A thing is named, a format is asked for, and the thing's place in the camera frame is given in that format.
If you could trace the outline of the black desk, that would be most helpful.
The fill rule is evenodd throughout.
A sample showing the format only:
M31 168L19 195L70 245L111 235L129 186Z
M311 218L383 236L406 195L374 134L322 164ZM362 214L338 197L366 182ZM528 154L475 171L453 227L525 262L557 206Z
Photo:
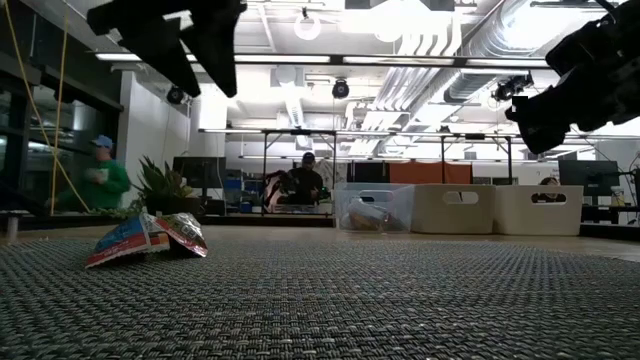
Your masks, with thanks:
M621 213L640 214L639 206L614 206L614 205L583 205L581 211L582 222L608 222L613 225L620 223Z

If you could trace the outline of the grey woven placemat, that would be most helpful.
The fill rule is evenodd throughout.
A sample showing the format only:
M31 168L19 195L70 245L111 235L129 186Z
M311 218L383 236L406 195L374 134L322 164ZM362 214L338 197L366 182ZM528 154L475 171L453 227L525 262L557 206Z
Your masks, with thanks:
M0 246L0 360L640 360L640 253L223 228L87 268L89 229Z

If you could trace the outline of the black spotlight cluster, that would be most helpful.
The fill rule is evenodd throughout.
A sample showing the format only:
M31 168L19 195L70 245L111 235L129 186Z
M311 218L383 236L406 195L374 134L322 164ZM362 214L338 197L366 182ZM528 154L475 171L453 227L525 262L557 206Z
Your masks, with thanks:
M499 81L491 97L497 102L508 101L533 85L534 80L530 72L524 75L513 75Z

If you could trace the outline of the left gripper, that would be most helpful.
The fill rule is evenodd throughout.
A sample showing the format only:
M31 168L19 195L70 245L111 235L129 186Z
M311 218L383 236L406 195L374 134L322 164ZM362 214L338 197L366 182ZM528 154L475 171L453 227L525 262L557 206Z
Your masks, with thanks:
M119 45L137 55L191 97L201 94L180 41L180 20L164 16L190 11L192 53L213 82L232 98L237 94L234 37L245 0L111 0L88 10L86 20L98 36L118 29Z

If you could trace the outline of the person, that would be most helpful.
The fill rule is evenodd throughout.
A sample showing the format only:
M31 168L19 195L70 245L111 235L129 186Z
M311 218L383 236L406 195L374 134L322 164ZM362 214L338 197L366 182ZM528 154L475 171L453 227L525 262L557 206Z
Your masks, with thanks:
M540 181L540 185L559 186L560 182L555 177L545 177ZM536 193L531 197L533 203L564 203L566 196L559 193Z
M126 169L112 157L114 142L108 136L98 135L90 143L95 149L95 160L73 181L76 191L68 187L48 199L47 206L77 212L113 210L120 206L131 182Z
M330 197L323 179L314 170L315 155L306 152L301 165L288 171L279 170L267 176L266 204L315 206Z

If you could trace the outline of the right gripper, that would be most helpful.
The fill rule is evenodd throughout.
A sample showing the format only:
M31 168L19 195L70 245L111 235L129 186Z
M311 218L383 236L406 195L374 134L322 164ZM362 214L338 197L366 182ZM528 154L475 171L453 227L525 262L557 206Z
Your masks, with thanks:
M627 0L565 36L545 56L560 76L533 97L514 96L505 116L535 154L561 145L573 124L593 131L640 116L640 0Z

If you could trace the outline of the orange partition panel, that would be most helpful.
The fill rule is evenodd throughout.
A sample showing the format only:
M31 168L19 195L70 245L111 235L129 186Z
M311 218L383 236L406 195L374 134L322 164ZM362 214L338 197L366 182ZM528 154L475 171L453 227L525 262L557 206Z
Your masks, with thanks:
M471 184L472 166L453 163L391 163L390 182L402 184Z

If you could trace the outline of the blue storage boxes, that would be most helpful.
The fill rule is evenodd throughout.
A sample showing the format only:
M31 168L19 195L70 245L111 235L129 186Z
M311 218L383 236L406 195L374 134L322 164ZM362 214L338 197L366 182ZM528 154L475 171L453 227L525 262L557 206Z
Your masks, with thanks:
M253 178L228 178L224 188L226 209L230 213L262 212L263 182Z

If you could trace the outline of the long ceiling light strip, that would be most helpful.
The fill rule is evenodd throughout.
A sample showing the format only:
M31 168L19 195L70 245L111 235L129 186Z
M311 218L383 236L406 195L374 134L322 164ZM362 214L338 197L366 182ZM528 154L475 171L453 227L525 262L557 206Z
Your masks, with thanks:
M429 67L498 70L550 70L544 58L463 57L463 56L386 56L386 55L303 55L239 53L239 65L329 65L370 67Z

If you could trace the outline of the reddish brown granola bar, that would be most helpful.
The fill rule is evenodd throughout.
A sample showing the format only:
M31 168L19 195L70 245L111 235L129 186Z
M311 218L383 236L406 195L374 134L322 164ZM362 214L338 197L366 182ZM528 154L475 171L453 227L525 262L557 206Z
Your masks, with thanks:
M345 230L364 232L391 232L396 230L394 219L383 214L381 217L349 213L342 217L340 225Z

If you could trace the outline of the round pendant lamp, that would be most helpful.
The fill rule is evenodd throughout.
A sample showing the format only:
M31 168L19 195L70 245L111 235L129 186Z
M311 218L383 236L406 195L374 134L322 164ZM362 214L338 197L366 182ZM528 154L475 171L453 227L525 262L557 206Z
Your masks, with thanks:
M310 13L307 7L302 7L293 25L294 34L302 40L312 41L320 35L321 29L319 17Z

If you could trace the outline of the black monitor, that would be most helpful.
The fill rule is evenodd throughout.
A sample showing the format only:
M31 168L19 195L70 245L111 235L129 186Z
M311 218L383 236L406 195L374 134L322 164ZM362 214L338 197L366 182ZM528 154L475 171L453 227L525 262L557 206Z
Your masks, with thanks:
M558 167L561 184L582 186L584 196L611 196L620 185L615 161L560 160Z
M226 179L225 157L175 157L172 170L186 179L187 185L198 189L223 188Z
M386 162L352 162L347 181L354 183L389 183L390 165Z

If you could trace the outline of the grey plastic bin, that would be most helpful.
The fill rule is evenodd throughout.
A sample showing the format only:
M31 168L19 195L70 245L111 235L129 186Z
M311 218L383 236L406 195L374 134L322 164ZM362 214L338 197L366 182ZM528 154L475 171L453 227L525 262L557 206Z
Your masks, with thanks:
M414 186L411 231L422 234L485 235L493 231L496 187Z

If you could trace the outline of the potted succulent plant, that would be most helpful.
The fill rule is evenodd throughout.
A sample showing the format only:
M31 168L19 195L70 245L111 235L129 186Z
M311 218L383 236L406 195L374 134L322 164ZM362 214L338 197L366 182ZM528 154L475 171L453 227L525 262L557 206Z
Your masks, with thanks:
M164 169L161 169L148 156L144 156L140 164L140 184L134 185L138 197L128 207L97 207L91 209L90 213L116 219L125 219L140 213L190 213L194 216L202 213L201 200L193 195L192 188L183 181L178 172L171 170L167 163L164 163Z

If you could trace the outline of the silver ventilation duct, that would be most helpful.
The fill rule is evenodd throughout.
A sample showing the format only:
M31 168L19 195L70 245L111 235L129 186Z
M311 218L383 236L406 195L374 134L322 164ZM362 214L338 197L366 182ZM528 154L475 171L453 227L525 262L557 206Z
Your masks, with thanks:
M530 57L559 30L545 25L546 15L534 8L536 0L504 0L480 29L462 46L467 57ZM444 91L446 102L464 103L495 78L494 74L459 71Z

